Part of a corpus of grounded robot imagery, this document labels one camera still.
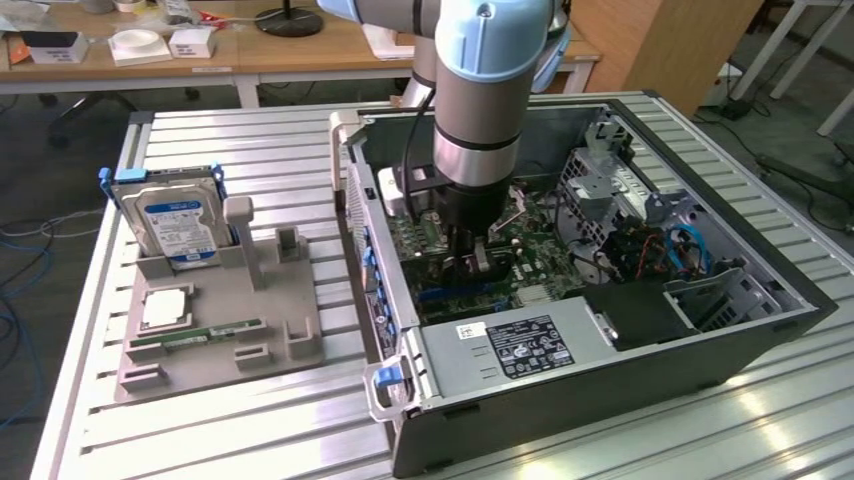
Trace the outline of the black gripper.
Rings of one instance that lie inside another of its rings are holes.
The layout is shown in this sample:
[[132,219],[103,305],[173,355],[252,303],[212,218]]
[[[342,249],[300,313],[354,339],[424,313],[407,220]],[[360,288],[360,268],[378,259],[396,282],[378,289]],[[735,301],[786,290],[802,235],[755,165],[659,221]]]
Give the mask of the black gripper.
[[504,212],[508,190],[508,182],[483,187],[451,183],[438,189],[436,211],[450,240],[471,243],[487,235]]

